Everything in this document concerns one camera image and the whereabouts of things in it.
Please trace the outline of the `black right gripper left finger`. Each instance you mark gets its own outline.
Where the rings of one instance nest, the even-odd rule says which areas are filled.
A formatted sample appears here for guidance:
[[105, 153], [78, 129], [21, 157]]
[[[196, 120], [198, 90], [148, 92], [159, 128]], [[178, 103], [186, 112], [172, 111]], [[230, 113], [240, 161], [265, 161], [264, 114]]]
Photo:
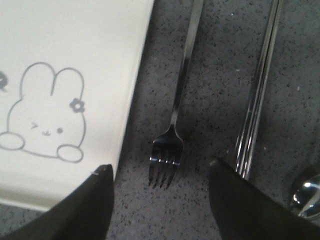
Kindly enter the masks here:
[[114, 207], [113, 167], [99, 166], [51, 210], [4, 240], [104, 240]]

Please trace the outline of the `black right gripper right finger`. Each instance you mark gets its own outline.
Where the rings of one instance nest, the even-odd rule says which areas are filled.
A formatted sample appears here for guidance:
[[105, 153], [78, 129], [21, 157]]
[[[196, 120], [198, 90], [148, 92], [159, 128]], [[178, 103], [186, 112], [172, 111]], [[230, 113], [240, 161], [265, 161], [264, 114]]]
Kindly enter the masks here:
[[224, 160], [209, 165], [210, 208], [224, 240], [318, 240], [319, 226], [295, 216]]

